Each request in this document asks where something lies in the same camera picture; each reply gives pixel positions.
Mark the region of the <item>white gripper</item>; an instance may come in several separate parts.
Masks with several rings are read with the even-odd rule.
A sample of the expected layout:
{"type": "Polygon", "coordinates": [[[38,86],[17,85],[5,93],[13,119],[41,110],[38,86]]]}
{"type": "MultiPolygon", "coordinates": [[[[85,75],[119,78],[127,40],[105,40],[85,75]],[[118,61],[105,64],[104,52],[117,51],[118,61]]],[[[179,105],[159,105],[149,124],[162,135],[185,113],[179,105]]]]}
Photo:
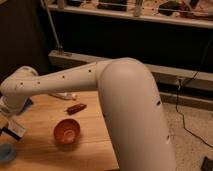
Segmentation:
{"type": "Polygon", "coordinates": [[[26,103],[26,99],[18,98],[7,98],[2,96],[0,98],[0,111],[6,117],[11,117],[12,115],[19,114],[26,103]]]}

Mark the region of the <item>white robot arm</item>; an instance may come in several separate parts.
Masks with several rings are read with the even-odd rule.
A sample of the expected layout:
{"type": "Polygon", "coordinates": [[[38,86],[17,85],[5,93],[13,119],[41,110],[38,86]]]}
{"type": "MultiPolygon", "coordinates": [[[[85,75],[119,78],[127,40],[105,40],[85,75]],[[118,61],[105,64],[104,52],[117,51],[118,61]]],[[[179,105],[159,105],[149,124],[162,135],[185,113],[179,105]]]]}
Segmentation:
{"type": "Polygon", "coordinates": [[[18,114],[34,95],[97,91],[120,171],[177,171],[155,79],[140,61],[120,58],[40,76],[28,66],[0,84],[0,110],[18,114]]]}

